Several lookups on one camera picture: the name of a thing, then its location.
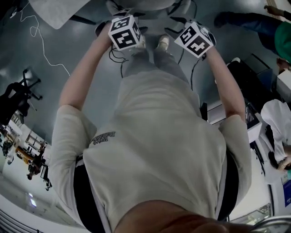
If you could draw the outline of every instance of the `white cable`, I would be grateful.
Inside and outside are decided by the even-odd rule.
[[[32,37],[35,37],[36,34],[37,34],[37,31],[40,33],[40,29],[39,29],[40,23],[38,22],[38,20],[37,20],[37,18],[36,18],[35,15],[27,16],[27,17],[25,17],[24,19],[22,19],[22,11],[25,9],[25,7],[23,7],[23,9],[20,11],[20,12],[21,12],[20,22],[23,22],[23,21],[24,21],[25,19],[27,19],[27,18],[35,17],[35,20],[36,20],[36,22],[37,22],[37,27],[34,27],[34,26],[30,27],[30,34],[31,34]],[[35,29],[35,34],[34,34],[34,35],[32,34],[31,29]],[[63,68],[65,69],[65,71],[67,71],[68,75],[70,76],[70,73],[68,72],[68,70],[65,68],[65,66],[64,66],[63,64],[60,63],[60,64],[55,64],[55,65],[53,65],[53,64],[51,64],[51,63],[49,62],[49,60],[48,60],[47,57],[45,56],[44,38],[42,37],[41,33],[40,33],[40,37],[41,37],[41,39],[42,39],[42,48],[43,48],[44,57],[45,57],[46,61],[49,63],[49,65],[50,65],[50,66],[63,66]]]

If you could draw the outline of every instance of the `black shoe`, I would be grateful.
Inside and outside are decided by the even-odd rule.
[[[225,24],[227,24],[226,14],[227,14],[227,12],[221,12],[221,13],[219,13],[215,17],[215,19],[214,19],[214,26],[216,28],[221,28],[222,26],[224,26]]]

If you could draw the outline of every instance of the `backpack strap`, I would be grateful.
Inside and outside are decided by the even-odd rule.
[[[236,206],[239,177],[236,162],[233,154],[226,149],[227,171],[225,179],[224,195],[222,199],[221,209],[218,215],[219,221],[225,221]]]
[[[75,168],[74,194],[79,217],[86,229],[91,233],[105,233],[84,163]]]

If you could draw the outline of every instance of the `white shoe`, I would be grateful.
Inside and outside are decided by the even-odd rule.
[[[146,38],[144,35],[141,36],[140,43],[136,46],[138,49],[145,49],[146,48]]]
[[[241,59],[239,57],[235,57],[234,59],[232,59],[231,62],[234,62],[234,61],[238,61],[240,63],[241,62]]]
[[[159,39],[159,44],[157,46],[157,48],[160,48],[164,51],[167,51],[168,47],[169,47],[169,43],[170,43],[170,38],[168,35],[162,35]]]

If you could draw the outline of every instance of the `fiducial marker cube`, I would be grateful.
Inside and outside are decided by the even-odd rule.
[[[141,41],[140,30],[132,15],[113,19],[108,35],[119,51],[135,47]]]
[[[213,46],[208,30],[196,22],[193,22],[186,30],[184,30],[175,40],[175,43],[197,58],[200,58]]]

